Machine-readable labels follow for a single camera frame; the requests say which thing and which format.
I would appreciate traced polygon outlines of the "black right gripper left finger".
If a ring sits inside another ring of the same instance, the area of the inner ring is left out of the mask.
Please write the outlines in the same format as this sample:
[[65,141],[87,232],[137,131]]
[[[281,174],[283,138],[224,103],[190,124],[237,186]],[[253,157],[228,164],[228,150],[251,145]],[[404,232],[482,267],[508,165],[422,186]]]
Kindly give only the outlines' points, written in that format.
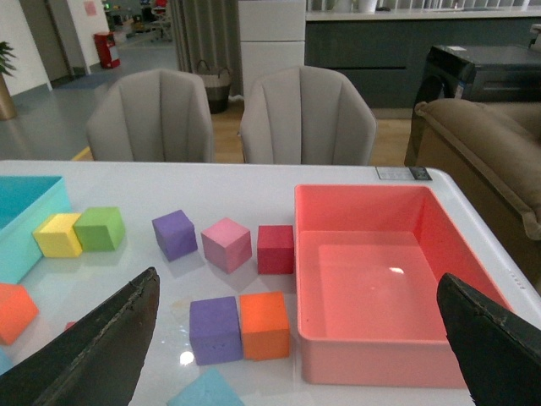
[[160,298],[153,267],[1,376],[3,405],[127,405]]

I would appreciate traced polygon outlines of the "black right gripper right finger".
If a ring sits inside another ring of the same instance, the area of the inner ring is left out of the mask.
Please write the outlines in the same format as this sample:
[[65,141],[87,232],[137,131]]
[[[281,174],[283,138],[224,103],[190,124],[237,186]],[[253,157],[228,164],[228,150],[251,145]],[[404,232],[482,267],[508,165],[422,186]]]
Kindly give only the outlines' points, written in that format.
[[540,330],[446,273],[437,304],[476,405],[540,404]]

